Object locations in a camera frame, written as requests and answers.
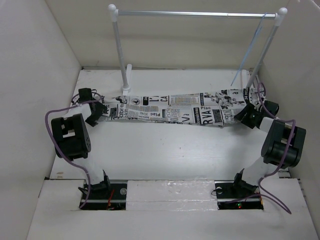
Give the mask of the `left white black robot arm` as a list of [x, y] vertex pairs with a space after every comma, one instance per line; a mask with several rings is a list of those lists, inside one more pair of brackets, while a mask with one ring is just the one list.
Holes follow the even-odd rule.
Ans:
[[49, 111], [45, 115], [45, 125], [56, 155], [86, 175], [87, 183], [79, 190], [86, 198], [106, 199], [112, 193], [112, 186], [106, 172], [98, 175], [94, 163], [88, 159], [92, 144], [87, 126], [96, 126], [107, 107], [102, 103], [102, 96], [94, 94], [90, 88], [79, 89], [75, 99], [71, 107], [62, 109], [68, 111], [64, 116], [49, 121], [49, 114], [59, 112]]

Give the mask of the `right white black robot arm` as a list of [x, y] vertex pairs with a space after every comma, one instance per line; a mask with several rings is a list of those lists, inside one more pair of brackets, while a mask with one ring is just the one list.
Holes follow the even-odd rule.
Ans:
[[248, 103], [235, 116], [245, 126], [251, 129], [256, 127], [267, 133], [260, 157], [234, 177], [231, 191], [237, 197], [256, 192], [260, 178], [270, 176], [279, 169], [294, 168], [301, 160], [307, 130], [272, 118], [279, 111], [277, 103], [267, 100], [265, 107], [255, 108], [252, 103]]

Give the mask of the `newspaper print trousers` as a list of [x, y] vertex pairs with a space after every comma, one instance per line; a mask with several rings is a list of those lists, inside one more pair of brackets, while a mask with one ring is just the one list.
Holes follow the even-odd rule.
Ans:
[[120, 95], [104, 101], [107, 120], [223, 127], [237, 123], [246, 106], [261, 106], [254, 88], [175, 95]]

